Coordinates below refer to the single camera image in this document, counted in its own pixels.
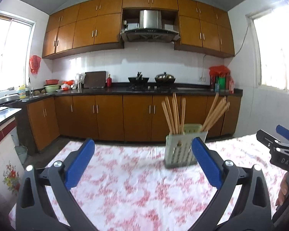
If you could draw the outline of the person's right hand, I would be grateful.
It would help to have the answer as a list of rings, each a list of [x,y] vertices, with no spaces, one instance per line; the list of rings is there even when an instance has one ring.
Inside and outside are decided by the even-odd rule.
[[[280,206],[280,205],[283,205],[284,201],[285,201],[285,198],[286,198],[286,194],[288,192],[288,184],[287,184],[287,175],[288,173],[286,173],[281,181],[281,184],[280,184],[280,190],[279,190],[279,193],[278,193],[278,198],[275,202],[275,206]]]

